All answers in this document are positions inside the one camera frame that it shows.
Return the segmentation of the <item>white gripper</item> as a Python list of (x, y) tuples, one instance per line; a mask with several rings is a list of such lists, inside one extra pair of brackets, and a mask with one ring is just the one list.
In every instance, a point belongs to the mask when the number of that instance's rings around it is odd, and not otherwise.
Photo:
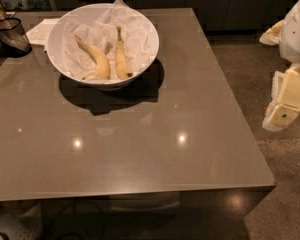
[(279, 44), (280, 56), (293, 63), (285, 72), (275, 72), (272, 101), (262, 122), (268, 131), (281, 131), (300, 115), (300, 0), (284, 21), (277, 22), (261, 35), (259, 42), (269, 46)]

